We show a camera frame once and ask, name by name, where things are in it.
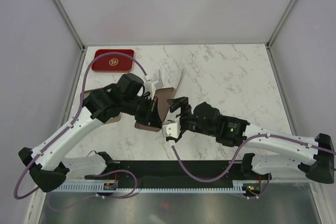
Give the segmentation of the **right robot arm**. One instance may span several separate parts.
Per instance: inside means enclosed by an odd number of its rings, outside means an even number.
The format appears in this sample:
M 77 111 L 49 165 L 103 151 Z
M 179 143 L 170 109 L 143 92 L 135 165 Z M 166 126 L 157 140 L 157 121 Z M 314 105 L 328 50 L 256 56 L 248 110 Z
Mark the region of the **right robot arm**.
M 175 120 L 162 126 L 163 136 L 174 145 L 186 131 L 214 137 L 227 147 L 263 149 L 270 156 L 244 155 L 240 173 L 246 179 L 256 175 L 302 172 L 307 179 L 323 184 L 335 182 L 335 150 L 331 136 L 316 137 L 288 135 L 251 124 L 246 120 L 222 115 L 219 109 L 203 102 L 194 109 L 188 98 L 169 99 L 170 112 L 180 109 Z

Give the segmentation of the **metal tongs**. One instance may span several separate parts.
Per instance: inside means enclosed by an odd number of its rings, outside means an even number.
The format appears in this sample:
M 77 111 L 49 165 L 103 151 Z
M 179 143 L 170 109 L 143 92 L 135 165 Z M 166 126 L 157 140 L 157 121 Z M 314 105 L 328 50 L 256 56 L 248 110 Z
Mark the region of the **metal tongs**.
M 163 82 L 165 88 L 173 87 L 178 92 L 185 74 L 185 69 L 179 71 L 166 71 L 162 68 L 158 69 L 159 79 Z

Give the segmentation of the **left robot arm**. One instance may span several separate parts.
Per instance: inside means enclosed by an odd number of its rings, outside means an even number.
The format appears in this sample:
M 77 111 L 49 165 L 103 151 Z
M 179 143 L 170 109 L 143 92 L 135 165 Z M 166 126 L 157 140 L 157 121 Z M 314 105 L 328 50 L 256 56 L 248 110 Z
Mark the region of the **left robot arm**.
M 115 167 L 105 152 L 80 158 L 65 156 L 89 133 L 121 113 L 134 116 L 137 124 L 160 129 L 162 121 L 155 92 L 162 87 L 161 80 L 126 73 L 117 83 L 92 90 L 73 119 L 40 145 L 19 151 L 38 188 L 47 193 L 68 179 L 97 175 L 111 178 Z

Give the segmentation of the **gold box lid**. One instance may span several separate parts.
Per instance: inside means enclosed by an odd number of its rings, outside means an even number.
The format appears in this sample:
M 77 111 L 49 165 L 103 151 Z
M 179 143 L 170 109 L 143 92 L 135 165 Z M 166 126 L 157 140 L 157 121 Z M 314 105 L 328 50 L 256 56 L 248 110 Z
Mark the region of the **gold box lid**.
M 169 88 L 161 88 L 155 91 L 155 96 L 158 98 L 158 113 L 162 122 L 165 121 L 166 116 L 169 112 L 169 104 L 167 102 L 168 99 L 173 99 L 176 94 L 176 89 L 174 87 Z M 145 130 L 151 132 L 159 132 L 160 129 L 152 127 L 152 126 L 145 126 L 135 122 L 134 127 L 138 130 Z

